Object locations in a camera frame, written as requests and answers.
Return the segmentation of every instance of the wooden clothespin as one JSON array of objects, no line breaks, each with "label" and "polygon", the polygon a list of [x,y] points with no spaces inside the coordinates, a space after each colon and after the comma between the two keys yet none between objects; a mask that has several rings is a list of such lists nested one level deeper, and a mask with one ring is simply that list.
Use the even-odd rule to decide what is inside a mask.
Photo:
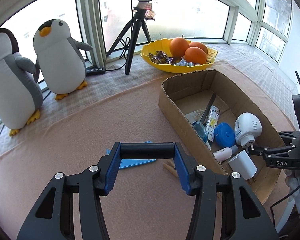
[{"label": "wooden clothespin", "polygon": [[172,160],[167,160],[167,163],[163,163],[163,167],[165,167],[169,172],[171,172],[174,176],[179,178],[178,173],[175,169],[175,164]]}]

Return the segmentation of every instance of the yellow bowl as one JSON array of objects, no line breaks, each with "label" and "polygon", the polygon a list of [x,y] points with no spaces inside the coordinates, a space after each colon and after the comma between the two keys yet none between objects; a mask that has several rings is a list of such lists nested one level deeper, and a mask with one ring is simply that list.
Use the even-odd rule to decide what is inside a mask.
[{"label": "yellow bowl", "polygon": [[170,42],[173,39],[161,39],[157,41],[152,41],[149,44],[146,44],[142,47],[140,54],[143,60],[147,63],[149,63],[152,67],[155,67],[157,69],[166,71],[166,72],[172,72],[172,73],[188,73],[191,71],[195,70],[203,70],[206,69],[207,67],[211,66],[216,58],[216,55],[218,54],[218,51],[215,49],[208,48],[208,59],[210,63],[203,64],[203,65],[196,65],[193,67],[189,66],[174,66],[171,64],[156,64],[152,62],[149,58],[149,53],[155,54],[156,51],[161,50],[165,52],[169,57],[172,57],[171,52],[170,52]]}]

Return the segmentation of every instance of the silver bolt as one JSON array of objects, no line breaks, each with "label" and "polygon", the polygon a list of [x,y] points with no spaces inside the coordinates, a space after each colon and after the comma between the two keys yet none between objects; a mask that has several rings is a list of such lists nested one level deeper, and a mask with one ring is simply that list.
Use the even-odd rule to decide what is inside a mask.
[{"label": "silver bolt", "polygon": [[89,168],[89,171],[97,171],[98,169],[99,169],[98,166],[93,165],[93,166],[91,166],[91,167]]},{"label": "silver bolt", "polygon": [[203,165],[198,165],[198,166],[197,166],[197,170],[198,170],[198,171],[205,171],[205,166],[203,166]]},{"label": "silver bolt", "polygon": [[58,172],[56,175],[54,175],[54,177],[56,179],[61,179],[63,177],[63,173],[62,172]]},{"label": "silver bolt", "polygon": [[232,172],[232,177],[238,179],[238,178],[241,177],[241,175],[240,175],[240,173],[238,173],[238,172],[235,171],[235,172]]}]

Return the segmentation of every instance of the white power adapter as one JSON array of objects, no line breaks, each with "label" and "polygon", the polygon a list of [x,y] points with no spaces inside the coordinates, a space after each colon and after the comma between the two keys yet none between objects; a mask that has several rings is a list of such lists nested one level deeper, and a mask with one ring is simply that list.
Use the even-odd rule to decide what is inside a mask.
[{"label": "white power adapter", "polygon": [[243,113],[241,114],[234,125],[234,135],[237,144],[242,148],[248,148],[251,146],[253,150],[253,143],[255,138],[262,133],[262,126],[260,120],[253,114]]},{"label": "white power adapter", "polygon": [[258,170],[245,150],[235,155],[229,161],[229,165],[233,171],[240,173],[245,180],[252,178]]}]

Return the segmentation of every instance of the black roller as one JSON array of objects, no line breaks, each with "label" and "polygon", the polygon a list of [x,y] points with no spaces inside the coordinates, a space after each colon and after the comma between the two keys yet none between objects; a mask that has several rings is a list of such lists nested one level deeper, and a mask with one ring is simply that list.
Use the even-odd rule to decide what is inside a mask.
[{"label": "black roller", "polygon": [[122,159],[172,159],[174,143],[121,143]]}]

